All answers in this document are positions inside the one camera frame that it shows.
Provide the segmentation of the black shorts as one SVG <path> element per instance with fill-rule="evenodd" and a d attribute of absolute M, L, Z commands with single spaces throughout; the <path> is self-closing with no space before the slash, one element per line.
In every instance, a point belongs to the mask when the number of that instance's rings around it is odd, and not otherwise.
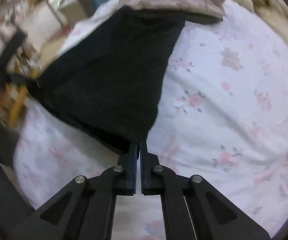
<path fill-rule="evenodd" d="M 28 86 L 61 121 L 116 154 L 147 139 L 169 57 L 185 24 L 180 11 L 123 7 Z"/>

